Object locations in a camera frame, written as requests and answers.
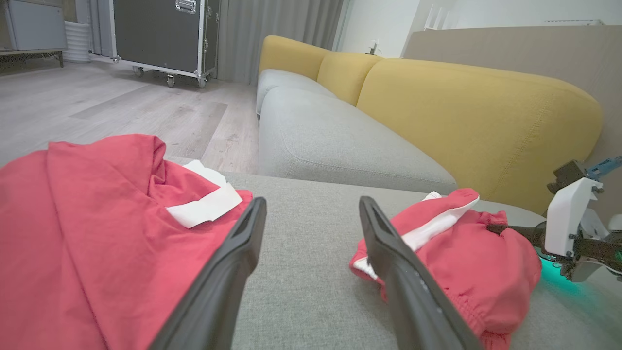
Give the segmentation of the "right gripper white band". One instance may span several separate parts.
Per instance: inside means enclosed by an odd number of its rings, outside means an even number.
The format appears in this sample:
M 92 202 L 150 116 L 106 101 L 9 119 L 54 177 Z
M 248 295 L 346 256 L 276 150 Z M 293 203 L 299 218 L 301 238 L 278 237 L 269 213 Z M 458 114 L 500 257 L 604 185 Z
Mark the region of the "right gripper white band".
M 546 224 L 488 224 L 486 229 L 497 235 L 512 229 L 532 246 L 544 246 L 546 255 L 557 257 L 560 275 L 573 283 L 586 281 L 600 267 L 621 281 L 621 215 L 615 215 L 604 225 L 598 214 L 588 208 L 602 188 L 598 181 L 580 178 L 554 195 Z

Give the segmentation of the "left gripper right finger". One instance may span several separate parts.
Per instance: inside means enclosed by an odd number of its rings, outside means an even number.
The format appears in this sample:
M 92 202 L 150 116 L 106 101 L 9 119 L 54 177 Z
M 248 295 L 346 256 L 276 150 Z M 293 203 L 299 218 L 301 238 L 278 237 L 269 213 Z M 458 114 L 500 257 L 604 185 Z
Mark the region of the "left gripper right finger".
M 384 283 L 400 350 L 480 350 L 482 344 L 375 199 L 362 196 L 368 261 Z

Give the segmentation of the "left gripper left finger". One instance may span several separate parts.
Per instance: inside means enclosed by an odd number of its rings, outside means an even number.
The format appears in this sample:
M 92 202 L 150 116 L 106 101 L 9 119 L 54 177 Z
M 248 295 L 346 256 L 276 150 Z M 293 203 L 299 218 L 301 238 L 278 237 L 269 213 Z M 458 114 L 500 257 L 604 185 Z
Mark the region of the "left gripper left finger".
M 242 294 L 258 265 L 266 215 L 266 199 L 254 198 L 162 326 L 152 350 L 231 348 Z

